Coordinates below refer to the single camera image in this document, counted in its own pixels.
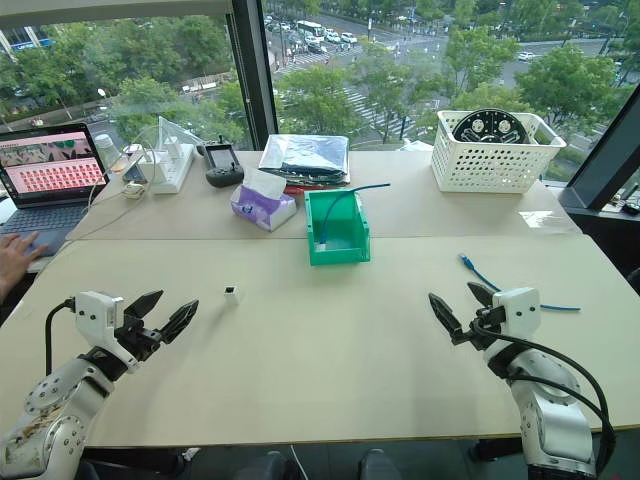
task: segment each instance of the person's arm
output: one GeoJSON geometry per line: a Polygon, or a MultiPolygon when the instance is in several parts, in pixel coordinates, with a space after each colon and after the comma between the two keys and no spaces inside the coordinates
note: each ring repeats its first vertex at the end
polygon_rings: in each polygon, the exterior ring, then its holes
{"type": "Polygon", "coordinates": [[[31,253],[24,253],[37,236],[34,232],[20,238],[17,233],[12,233],[0,238],[0,304],[24,276],[29,264],[47,249],[46,245],[41,245],[31,253]]]}

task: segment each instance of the purple tissue box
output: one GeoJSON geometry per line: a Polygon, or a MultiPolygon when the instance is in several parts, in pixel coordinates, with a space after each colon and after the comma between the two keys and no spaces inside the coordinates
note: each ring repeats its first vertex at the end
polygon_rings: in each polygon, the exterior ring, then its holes
{"type": "Polygon", "coordinates": [[[236,215],[273,232],[296,213],[296,201],[284,193],[277,200],[268,198],[240,185],[231,195],[231,209],[236,215]]]}

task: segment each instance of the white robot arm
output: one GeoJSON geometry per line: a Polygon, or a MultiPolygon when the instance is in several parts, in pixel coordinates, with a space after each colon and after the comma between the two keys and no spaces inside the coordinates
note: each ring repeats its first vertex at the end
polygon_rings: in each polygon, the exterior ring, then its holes
{"type": "Polygon", "coordinates": [[[142,317],[161,295],[162,291],[143,295],[124,311],[122,298],[93,291],[65,302],[92,348],[48,374],[27,395],[22,417],[0,442],[0,479],[74,478],[91,423],[113,392],[113,382],[125,372],[135,372],[161,342],[171,343],[196,312],[194,300],[180,307],[162,329],[148,330],[142,317]]]}
{"type": "MultiPolygon", "coordinates": [[[[604,394],[599,394],[601,409],[591,404],[601,410],[603,419],[601,450],[596,460],[592,453],[591,430],[577,401],[588,400],[580,394],[576,378],[557,358],[574,367],[579,365],[528,340],[540,325],[538,291],[518,288],[494,293],[477,283],[468,285],[484,308],[476,312],[467,332],[463,332],[451,308],[440,297],[431,293],[429,301],[453,344],[469,341],[477,350],[484,351],[485,362],[491,371],[505,379],[511,388],[520,411],[522,447],[529,479],[597,478],[615,444],[606,400],[604,394]]],[[[595,382],[582,367],[579,370],[595,382]]]]}

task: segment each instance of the laptop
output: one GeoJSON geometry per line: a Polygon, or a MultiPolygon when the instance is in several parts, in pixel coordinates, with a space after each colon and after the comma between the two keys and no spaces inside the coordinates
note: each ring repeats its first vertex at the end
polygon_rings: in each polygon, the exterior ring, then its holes
{"type": "Polygon", "coordinates": [[[85,124],[0,134],[0,180],[17,210],[0,235],[39,232],[31,249],[54,255],[106,186],[105,169],[85,124]]]}

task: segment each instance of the power strip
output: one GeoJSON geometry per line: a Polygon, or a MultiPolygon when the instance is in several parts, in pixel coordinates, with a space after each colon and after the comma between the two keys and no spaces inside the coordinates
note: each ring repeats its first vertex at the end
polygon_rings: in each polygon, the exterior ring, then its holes
{"type": "MultiPolygon", "coordinates": [[[[183,143],[180,145],[182,155],[180,158],[171,158],[167,152],[155,152],[156,154],[156,179],[149,186],[151,193],[178,193],[189,167],[193,162],[193,155],[196,151],[195,146],[183,143]]],[[[153,157],[149,154],[145,160],[138,162],[138,166],[145,178],[150,181],[153,178],[153,157]]]]}

